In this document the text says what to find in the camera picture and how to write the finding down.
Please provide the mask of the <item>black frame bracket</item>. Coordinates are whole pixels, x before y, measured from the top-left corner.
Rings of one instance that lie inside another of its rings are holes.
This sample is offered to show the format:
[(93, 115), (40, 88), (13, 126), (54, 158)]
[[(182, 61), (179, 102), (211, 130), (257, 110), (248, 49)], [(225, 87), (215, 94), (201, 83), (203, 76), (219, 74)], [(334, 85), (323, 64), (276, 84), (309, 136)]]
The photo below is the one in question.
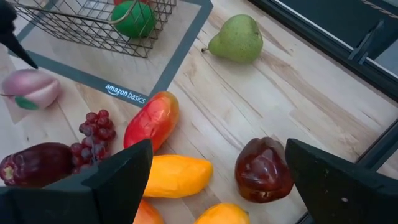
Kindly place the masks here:
[(390, 31), (383, 31), (384, 20), (379, 20), (363, 37), (360, 43), (351, 51), (348, 60), (360, 65), (369, 57), (378, 58), (394, 42), (398, 36), (398, 26)]

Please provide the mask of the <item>black hazard striped floor mat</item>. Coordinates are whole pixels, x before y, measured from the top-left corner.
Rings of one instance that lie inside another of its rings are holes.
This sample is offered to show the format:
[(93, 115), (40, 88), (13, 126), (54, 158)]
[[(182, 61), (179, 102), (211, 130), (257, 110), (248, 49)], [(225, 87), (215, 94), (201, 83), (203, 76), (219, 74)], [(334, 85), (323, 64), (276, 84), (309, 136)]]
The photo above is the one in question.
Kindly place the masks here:
[(278, 1), (352, 48), (383, 21), (368, 56), (383, 65), (398, 63), (398, 0)]

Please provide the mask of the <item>dark red bell pepper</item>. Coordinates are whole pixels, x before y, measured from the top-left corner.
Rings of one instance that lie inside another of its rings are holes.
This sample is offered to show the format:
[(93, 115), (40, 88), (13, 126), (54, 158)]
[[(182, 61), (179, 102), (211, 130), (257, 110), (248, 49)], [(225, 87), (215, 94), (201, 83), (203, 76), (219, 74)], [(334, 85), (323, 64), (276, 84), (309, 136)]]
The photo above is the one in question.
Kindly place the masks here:
[(46, 142), (6, 156), (0, 179), (6, 186), (41, 188), (69, 176), (73, 168), (69, 146)]
[(293, 180), (284, 157), (284, 147), (270, 137), (250, 140), (236, 159), (234, 176), (239, 194), (254, 203), (268, 203), (286, 197)]

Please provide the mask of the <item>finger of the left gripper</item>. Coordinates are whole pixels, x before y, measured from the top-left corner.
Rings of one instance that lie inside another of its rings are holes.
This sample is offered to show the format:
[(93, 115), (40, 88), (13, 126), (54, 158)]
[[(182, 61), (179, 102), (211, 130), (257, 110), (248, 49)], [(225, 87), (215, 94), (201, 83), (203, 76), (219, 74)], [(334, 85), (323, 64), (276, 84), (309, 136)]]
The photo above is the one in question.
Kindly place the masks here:
[(30, 58), (25, 49), (14, 35), (14, 21), (17, 19), (17, 12), (6, 0), (0, 0), (0, 43), (16, 54), (34, 69), (38, 69), (36, 63)]

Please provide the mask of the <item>pink peach with leaf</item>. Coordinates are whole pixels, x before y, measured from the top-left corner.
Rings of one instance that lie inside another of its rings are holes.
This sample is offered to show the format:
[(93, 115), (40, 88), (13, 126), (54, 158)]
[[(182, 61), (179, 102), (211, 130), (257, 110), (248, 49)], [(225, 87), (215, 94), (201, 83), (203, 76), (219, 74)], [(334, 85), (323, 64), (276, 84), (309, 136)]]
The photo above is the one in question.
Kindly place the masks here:
[(26, 110), (42, 110), (50, 106), (61, 92), (55, 77), (37, 69), (13, 71), (2, 81), (0, 96)]

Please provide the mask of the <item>yellow mango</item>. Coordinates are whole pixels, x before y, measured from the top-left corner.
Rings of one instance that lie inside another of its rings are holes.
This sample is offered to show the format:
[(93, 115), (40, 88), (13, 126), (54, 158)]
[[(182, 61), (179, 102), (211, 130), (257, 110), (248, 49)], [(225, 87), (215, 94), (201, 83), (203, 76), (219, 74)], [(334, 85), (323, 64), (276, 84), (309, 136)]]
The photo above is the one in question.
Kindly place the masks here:
[(251, 224), (248, 213), (233, 203), (219, 203), (202, 213), (194, 224)]
[(166, 154), (154, 156), (145, 197), (182, 198), (201, 192), (213, 175), (206, 159)]

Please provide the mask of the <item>green pear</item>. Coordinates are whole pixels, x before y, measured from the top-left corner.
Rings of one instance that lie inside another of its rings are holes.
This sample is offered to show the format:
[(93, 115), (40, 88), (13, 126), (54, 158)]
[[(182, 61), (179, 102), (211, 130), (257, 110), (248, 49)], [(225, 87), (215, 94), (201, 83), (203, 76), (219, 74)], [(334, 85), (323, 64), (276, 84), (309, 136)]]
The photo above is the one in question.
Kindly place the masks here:
[(229, 18), (201, 52), (236, 63), (253, 63), (261, 54), (263, 39), (257, 22), (249, 15)]

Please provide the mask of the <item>red apple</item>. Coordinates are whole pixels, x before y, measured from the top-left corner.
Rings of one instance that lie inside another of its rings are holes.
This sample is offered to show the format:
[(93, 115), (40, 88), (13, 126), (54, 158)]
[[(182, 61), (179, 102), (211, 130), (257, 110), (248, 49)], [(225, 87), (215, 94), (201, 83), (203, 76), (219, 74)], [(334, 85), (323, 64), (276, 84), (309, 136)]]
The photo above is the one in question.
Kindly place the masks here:
[[(124, 3), (124, 2), (127, 2), (127, 1), (135, 1), (135, 0), (114, 0), (114, 5), (117, 6), (117, 5), (119, 5), (121, 3)], [(149, 6), (152, 4), (151, 0), (137, 0), (137, 1), (139, 1), (141, 3), (144, 3), (144, 4), (147, 4)]]

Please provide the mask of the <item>red grape bunch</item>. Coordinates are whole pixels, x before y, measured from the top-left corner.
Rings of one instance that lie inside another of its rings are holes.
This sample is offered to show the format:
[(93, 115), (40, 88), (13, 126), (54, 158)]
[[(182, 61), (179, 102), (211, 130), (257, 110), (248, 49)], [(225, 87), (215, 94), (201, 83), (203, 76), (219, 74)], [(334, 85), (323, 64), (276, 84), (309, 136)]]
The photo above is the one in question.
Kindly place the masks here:
[(85, 137), (81, 142), (70, 146), (74, 168), (72, 174), (99, 164), (110, 156), (110, 146), (116, 137), (114, 124), (107, 110), (86, 114), (86, 121), (79, 126), (79, 132)]

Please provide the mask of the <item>green lime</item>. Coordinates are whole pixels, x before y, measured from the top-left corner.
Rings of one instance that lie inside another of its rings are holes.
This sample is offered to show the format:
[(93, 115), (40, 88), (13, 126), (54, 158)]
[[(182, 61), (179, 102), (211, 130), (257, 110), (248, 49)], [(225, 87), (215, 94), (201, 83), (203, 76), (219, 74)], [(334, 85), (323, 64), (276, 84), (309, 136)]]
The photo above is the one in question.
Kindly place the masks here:
[(155, 28), (156, 19), (148, 4), (135, 0), (122, 2), (113, 9), (111, 20), (116, 21), (124, 17), (131, 6), (130, 13), (123, 20), (115, 23), (115, 29), (130, 38), (149, 36)]

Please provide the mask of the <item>black metal table frame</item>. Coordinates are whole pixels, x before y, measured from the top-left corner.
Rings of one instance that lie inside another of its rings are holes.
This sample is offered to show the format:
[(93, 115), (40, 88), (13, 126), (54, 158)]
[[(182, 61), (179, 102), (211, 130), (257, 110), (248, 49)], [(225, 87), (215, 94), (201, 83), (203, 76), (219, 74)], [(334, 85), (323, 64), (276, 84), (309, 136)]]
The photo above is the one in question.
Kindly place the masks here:
[[(398, 103), (398, 72), (394, 73), (368, 57), (362, 65), (348, 60), (352, 48), (336, 37), (297, 14), (278, 0), (249, 0), (260, 10), (287, 26), (316, 48), (353, 72), (388, 98)], [(373, 142), (368, 149), (352, 162), (378, 173), (378, 168), (398, 150), (398, 118)], [(308, 210), (296, 224), (315, 224)]]

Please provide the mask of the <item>red mango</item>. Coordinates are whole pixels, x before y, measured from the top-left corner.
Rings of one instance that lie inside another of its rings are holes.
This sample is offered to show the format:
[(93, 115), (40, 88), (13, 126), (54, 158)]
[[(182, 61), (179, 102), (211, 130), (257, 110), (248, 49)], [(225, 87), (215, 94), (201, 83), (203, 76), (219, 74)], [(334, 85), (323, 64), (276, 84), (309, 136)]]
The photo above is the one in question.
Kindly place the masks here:
[(158, 151), (171, 135), (180, 116), (179, 102), (169, 91), (156, 93), (133, 117), (124, 133), (124, 148), (144, 139), (152, 141), (152, 149)]

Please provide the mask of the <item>grey bordered baking mat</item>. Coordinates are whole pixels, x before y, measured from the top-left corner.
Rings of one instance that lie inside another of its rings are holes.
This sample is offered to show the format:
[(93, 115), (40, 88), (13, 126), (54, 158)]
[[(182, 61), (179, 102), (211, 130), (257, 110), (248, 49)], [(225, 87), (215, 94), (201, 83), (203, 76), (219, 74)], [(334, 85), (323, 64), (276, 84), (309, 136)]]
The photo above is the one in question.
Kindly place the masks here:
[(212, 8), (211, 0), (177, 0), (146, 58), (58, 39), (18, 13), (17, 38), (40, 68), (143, 106), (169, 87)]

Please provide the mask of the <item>red orange round fruit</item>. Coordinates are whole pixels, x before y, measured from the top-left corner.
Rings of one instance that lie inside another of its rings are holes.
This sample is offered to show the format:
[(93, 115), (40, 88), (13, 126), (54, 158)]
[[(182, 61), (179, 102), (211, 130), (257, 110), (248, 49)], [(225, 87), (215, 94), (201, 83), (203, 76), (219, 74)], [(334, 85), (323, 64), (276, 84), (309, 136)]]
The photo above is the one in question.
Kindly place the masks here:
[(165, 224), (165, 222), (155, 207), (141, 200), (132, 224)]

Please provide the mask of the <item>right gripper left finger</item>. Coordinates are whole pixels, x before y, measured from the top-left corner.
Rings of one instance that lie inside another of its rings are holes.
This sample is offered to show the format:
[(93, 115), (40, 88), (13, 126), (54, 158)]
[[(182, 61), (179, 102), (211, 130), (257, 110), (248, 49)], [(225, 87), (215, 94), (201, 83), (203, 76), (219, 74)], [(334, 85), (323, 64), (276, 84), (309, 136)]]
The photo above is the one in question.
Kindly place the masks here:
[(0, 224), (132, 224), (152, 158), (145, 139), (41, 189), (0, 187)]

